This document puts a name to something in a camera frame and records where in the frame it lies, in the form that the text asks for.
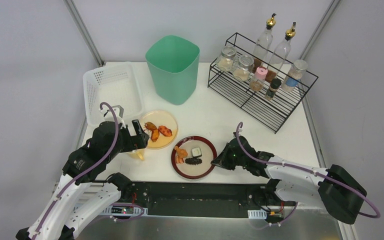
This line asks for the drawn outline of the glass jar with rice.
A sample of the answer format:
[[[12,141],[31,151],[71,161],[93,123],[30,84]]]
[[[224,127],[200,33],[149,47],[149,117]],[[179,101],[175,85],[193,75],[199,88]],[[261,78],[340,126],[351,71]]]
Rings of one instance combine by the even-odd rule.
[[[237,81],[245,82],[248,80],[253,66],[254,58],[252,56],[241,55],[233,68],[232,75]]]

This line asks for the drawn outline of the silver lid spice jar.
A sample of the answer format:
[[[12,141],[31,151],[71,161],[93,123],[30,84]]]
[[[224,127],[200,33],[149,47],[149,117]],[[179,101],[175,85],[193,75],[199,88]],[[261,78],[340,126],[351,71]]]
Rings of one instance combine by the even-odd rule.
[[[308,63],[305,60],[297,59],[294,61],[281,85],[281,88],[287,93],[292,92],[302,79],[307,69]]]

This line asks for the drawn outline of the cream plate with leaf pattern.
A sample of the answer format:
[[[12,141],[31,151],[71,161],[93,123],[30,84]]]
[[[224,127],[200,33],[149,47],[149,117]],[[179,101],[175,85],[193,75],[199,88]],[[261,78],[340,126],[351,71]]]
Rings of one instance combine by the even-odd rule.
[[[175,117],[165,111],[165,110],[154,110],[151,112],[146,113],[140,120],[139,120],[143,130],[149,135],[149,141],[147,144],[148,149],[162,149],[164,147],[167,147],[169,144],[171,144],[177,134],[178,134],[178,123],[175,119]],[[161,133],[159,133],[159,138],[156,142],[152,142],[150,139],[151,132],[145,128],[146,122],[152,122],[156,125],[158,128],[159,126],[166,126],[167,128],[172,130],[172,136],[166,137],[163,136]]]

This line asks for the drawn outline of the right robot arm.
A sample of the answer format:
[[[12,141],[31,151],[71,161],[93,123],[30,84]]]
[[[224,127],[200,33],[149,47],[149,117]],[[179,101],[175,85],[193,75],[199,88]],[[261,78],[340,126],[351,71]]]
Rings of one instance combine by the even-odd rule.
[[[354,224],[367,191],[342,166],[310,167],[287,161],[265,151],[256,151],[245,137],[234,138],[211,162],[212,165],[234,170],[242,167],[269,181],[265,190],[285,202],[299,202],[326,210],[345,224]]]

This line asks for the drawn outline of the red rimmed plate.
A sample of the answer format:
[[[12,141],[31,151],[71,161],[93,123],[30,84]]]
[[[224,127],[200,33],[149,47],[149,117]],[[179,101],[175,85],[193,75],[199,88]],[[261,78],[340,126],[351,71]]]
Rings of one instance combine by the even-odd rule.
[[[192,148],[200,147],[202,151],[202,156],[199,158],[202,159],[202,164],[176,164],[175,156],[177,156],[177,153],[175,151],[175,146],[187,150],[188,156],[183,158],[184,160],[188,158],[193,158],[191,153]],[[211,164],[211,161],[214,160],[218,156],[218,154],[215,146],[208,139],[196,135],[187,136],[181,139],[178,143],[176,143],[175,146],[171,152],[171,164],[176,173],[179,174],[181,177],[188,180],[198,180],[206,177],[214,170],[215,166]]]

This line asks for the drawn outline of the black lid pepper shaker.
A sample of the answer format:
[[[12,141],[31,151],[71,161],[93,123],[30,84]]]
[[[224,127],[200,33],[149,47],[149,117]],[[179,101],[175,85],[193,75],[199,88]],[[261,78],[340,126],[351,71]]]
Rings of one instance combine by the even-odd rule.
[[[280,88],[281,84],[282,84],[282,81],[280,79],[274,78],[271,81],[269,88],[265,93],[265,96],[264,96],[265,99],[271,101],[275,97],[276,92]]]

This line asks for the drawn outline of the yellow mug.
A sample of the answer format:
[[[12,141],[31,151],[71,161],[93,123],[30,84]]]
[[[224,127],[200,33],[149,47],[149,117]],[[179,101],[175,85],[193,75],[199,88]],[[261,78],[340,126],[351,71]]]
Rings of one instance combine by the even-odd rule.
[[[133,159],[139,159],[141,161],[145,160],[145,150],[144,149],[133,150],[133,151],[128,152],[127,154]]]

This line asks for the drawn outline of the glass jar with grains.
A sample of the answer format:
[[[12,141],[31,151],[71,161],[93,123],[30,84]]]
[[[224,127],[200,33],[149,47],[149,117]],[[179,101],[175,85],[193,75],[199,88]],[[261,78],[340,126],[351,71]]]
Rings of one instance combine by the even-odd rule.
[[[237,51],[232,46],[225,46],[216,60],[216,66],[224,72],[233,69]]]

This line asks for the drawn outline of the gold spout oil bottle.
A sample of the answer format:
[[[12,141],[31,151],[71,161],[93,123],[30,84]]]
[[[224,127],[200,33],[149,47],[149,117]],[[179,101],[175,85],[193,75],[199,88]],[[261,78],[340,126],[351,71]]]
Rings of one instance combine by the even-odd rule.
[[[270,45],[273,41],[272,30],[276,25],[275,16],[277,14],[273,13],[271,17],[265,23],[265,29],[261,35],[257,38],[255,47],[253,49],[252,55],[254,56],[254,64],[252,73],[255,73],[257,68],[262,65],[263,60],[265,59]]]

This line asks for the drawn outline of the black wire rack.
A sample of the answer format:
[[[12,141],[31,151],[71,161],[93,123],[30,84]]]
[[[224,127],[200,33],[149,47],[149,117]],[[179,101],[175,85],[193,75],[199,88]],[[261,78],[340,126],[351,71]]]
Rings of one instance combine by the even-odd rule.
[[[257,58],[252,54],[255,44],[255,41],[239,32],[232,34],[224,43],[225,46],[233,47],[236,50],[236,59],[242,55]],[[280,88],[275,93],[274,98],[268,100],[265,98],[265,93],[270,87],[267,81],[264,83],[262,90],[251,90],[249,83],[254,73],[250,73],[247,81],[239,81],[235,79],[231,72],[220,70],[216,61],[217,57],[210,64],[207,87],[268,127],[275,134],[281,129],[319,79],[318,75],[306,70],[306,73],[303,74],[302,79],[293,91],[286,92]],[[283,81],[286,79],[286,76],[290,77],[287,73],[292,64],[292,61],[286,59],[281,68],[275,68],[277,72],[276,78]]]

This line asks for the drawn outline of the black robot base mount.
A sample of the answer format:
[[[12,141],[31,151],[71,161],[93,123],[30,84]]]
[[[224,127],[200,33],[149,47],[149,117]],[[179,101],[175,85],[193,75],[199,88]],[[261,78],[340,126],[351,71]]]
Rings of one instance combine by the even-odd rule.
[[[134,181],[118,202],[136,204],[149,216],[247,218],[249,211],[293,206],[269,193],[264,183]]]

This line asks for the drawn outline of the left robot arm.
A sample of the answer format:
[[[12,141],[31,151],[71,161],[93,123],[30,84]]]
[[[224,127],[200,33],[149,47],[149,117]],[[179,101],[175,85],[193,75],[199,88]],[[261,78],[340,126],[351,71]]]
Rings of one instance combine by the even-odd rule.
[[[40,217],[30,227],[20,229],[18,240],[74,240],[104,209],[119,200],[132,207],[133,183],[125,175],[111,174],[100,190],[81,207],[75,208],[84,192],[118,154],[144,149],[149,136],[139,120],[128,126],[104,121],[92,137],[72,152],[62,169],[57,189]]]

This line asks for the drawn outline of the pink lid spice shaker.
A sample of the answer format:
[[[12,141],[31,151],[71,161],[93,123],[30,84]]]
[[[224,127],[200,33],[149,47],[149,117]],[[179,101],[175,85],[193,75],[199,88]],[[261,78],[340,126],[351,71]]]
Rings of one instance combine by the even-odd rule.
[[[249,88],[255,92],[260,91],[264,86],[267,74],[268,70],[265,67],[259,66],[250,80]]]

